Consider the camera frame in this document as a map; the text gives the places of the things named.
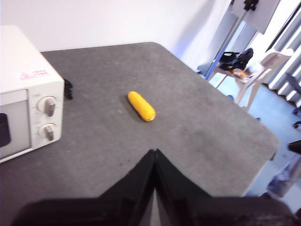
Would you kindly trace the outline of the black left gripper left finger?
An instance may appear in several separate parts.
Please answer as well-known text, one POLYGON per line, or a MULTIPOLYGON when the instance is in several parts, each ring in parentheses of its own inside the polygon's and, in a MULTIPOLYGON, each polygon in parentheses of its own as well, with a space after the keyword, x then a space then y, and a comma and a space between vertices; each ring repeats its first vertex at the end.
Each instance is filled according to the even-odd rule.
POLYGON ((153 196, 155 152, 96 198, 48 199, 22 207, 14 226, 137 226, 153 196))

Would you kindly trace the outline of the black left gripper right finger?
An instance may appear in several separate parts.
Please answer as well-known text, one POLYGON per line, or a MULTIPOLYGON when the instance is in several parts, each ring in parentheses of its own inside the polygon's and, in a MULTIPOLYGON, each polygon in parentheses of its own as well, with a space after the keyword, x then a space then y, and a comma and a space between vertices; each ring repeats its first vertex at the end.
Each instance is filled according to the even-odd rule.
POLYGON ((299 226, 301 220, 278 200, 213 197, 154 151, 156 191, 174 226, 299 226))

